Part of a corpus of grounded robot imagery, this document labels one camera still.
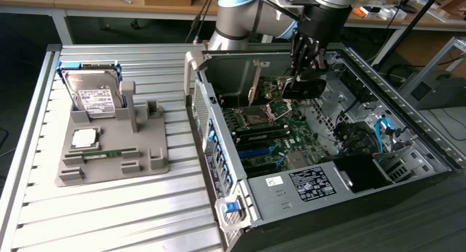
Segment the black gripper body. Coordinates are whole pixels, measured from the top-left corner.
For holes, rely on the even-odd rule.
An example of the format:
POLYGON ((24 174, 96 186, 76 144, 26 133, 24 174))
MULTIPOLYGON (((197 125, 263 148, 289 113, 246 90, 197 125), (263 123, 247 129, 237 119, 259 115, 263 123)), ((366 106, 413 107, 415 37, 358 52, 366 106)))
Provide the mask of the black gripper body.
POLYGON ((298 23, 299 34, 319 41, 319 46, 326 47, 339 34, 351 9, 351 6, 333 8, 322 4, 317 6, 305 6, 302 19, 298 23))

